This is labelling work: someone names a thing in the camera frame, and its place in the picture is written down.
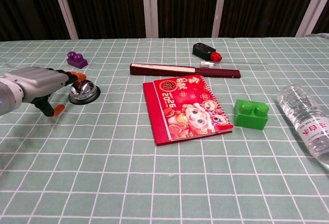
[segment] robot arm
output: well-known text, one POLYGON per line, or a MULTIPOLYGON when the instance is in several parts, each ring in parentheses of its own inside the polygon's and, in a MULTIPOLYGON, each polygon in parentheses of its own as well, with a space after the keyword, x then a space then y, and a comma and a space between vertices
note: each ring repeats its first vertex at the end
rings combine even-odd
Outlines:
POLYGON ((0 116, 19 108, 23 102, 34 104, 45 116, 56 116, 65 106, 52 108, 48 102, 51 94, 85 79, 82 73, 51 68, 27 67, 8 72, 0 78, 0 116))

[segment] bottle label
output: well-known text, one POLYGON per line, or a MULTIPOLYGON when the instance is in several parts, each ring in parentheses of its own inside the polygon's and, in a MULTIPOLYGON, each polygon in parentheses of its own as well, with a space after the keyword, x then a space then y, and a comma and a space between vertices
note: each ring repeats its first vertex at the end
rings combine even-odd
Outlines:
POLYGON ((314 139, 329 134, 329 117, 315 117, 305 120, 296 131, 304 142, 312 142, 314 139))

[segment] purple lego block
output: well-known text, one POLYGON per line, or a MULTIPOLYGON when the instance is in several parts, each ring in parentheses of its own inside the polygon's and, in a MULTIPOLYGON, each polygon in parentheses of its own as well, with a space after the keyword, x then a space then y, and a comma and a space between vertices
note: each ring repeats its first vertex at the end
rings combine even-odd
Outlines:
POLYGON ((80 69, 88 65, 87 60, 83 58, 82 54, 73 51, 67 54, 67 63, 80 69))

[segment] black bell base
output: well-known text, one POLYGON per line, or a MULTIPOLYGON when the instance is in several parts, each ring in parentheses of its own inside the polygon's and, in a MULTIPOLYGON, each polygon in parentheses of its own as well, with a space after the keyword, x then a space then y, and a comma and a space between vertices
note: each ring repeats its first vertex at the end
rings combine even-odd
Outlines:
POLYGON ((76 100, 76 99, 73 99, 69 95, 68 100, 70 101, 70 103, 72 103, 74 105, 85 105, 85 104, 95 101, 97 98, 99 98, 100 95, 101 95, 101 90, 98 86, 96 86, 96 92, 91 97, 88 97, 87 99, 83 99, 83 100, 76 100))

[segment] dark curtain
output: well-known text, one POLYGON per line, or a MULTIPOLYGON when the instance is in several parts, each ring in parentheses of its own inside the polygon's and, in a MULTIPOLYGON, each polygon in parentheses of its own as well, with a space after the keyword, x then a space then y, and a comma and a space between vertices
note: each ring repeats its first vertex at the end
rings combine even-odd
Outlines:
POLYGON ((310 0, 224 0, 219 37, 295 36, 310 0))
POLYGON ((211 37, 217 0, 158 0, 160 38, 211 37))
POLYGON ((144 38, 143 0, 68 0, 81 39, 144 38))
POLYGON ((329 0, 325 4, 312 33, 329 33, 329 0))
POLYGON ((0 41, 69 39, 57 0, 0 0, 0 41))

